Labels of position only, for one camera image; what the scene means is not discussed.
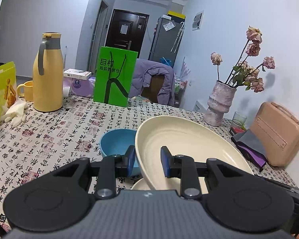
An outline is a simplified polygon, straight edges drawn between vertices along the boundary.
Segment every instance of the picture on wall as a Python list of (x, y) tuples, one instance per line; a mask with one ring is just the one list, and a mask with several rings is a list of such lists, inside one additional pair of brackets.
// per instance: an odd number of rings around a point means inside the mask
[(197, 30), (197, 29), (201, 28), (203, 16), (204, 16), (204, 11), (196, 14), (196, 16), (194, 17), (193, 25), (192, 25), (192, 30)]

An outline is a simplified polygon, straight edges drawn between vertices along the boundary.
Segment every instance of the pink vase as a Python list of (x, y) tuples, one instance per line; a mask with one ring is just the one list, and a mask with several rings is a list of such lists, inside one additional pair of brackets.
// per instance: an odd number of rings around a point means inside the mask
[(236, 91), (236, 88), (217, 81), (207, 101), (209, 107), (203, 120), (209, 125), (220, 126), (224, 113), (229, 111)]

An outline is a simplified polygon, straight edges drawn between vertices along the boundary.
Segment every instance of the table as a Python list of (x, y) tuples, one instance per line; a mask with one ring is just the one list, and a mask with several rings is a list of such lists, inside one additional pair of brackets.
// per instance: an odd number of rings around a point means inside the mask
[[(26, 115), (26, 122), (17, 127), (10, 123), (0, 124), (0, 224), (6, 230), (10, 227), (2, 203), (13, 188), (77, 158), (89, 157), (91, 161), (100, 161), (99, 139), (111, 129), (137, 129), (148, 118), (171, 115), (206, 126), (233, 144), (228, 131), (230, 120), (224, 119), (220, 127), (212, 127), (203, 121), (202, 113), (151, 104), (141, 97), (129, 99), (128, 107), (122, 108), (96, 103), (90, 98), (70, 96), (64, 100), (63, 108), (56, 112), (37, 112), (30, 105)], [(253, 164), (249, 165), (254, 174), (295, 186), (282, 168), (267, 164), (260, 174)], [(140, 178), (118, 178), (117, 191), (130, 189)], [(91, 183), (90, 193), (95, 185), (96, 179)]]

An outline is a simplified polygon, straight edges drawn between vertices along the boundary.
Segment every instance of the refrigerator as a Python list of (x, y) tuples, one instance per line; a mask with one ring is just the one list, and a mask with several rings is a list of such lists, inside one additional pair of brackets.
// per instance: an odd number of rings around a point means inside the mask
[(174, 67), (178, 48), (175, 53), (174, 50), (176, 45), (172, 52), (171, 48), (173, 47), (182, 24), (172, 21), (175, 27), (166, 31), (163, 25), (168, 24), (169, 22), (170, 20), (162, 17), (158, 19), (148, 60), (161, 63), (160, 58), (164, 57), (166, 60), (171, 60), (171, 67)]

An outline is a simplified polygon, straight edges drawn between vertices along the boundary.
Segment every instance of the doorway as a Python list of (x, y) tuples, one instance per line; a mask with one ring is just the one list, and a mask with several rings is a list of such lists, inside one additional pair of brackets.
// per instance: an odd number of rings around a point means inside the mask
[(148, 14), (114, 9), (105, 45), (136, 51), (139, 58), (148, 18)]
[(106, 31), (104, 31), (105, 30), (104, 23), (107, 15), (107, 10), (108, 10), (107, 4), (102, 0), (94, 24), (94, 30), (93, 30), (89, 59), (88, 59), (88, 71), (92, 72), (92, 74), (95, 73), (97, 57), (99, 54), (99, 50), (101, 48), (101, 44), (103, 45), (105, 42)]

